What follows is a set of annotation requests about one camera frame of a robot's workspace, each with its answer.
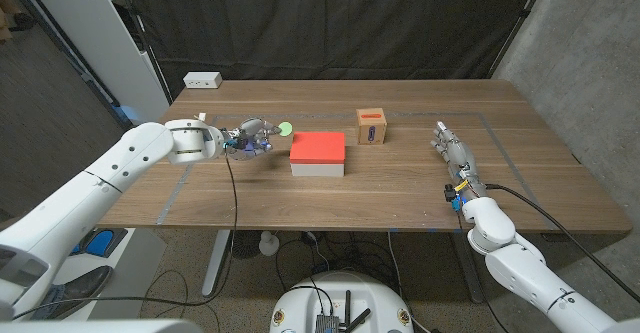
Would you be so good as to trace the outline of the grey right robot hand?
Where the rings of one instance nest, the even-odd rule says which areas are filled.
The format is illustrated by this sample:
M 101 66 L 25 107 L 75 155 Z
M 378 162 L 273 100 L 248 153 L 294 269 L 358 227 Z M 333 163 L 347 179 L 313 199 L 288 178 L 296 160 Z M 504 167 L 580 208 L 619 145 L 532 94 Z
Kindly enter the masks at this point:
M 436 139 L 431 141 L 431 145 L 447 164 L 452 180 L 445 185 L 445 199 L 456 212 L 461 213 L 471 200 L 487 196 L 486 186 L 480 180 L 471 148 L 442 121 L 436 123 L 433 133 Z

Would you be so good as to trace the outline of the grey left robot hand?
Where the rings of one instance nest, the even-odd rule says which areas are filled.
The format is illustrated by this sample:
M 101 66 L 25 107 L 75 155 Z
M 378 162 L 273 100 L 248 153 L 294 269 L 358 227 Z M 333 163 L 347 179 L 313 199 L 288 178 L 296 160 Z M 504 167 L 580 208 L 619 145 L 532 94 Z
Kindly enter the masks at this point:
M 231 130 L 221 128 L 220 131 L 225 153 L 234 160 L 243 161 L 270 151 L 269 136 L 280 134 L 282 129 L 260 118 L 250 118 L 239 127 Z

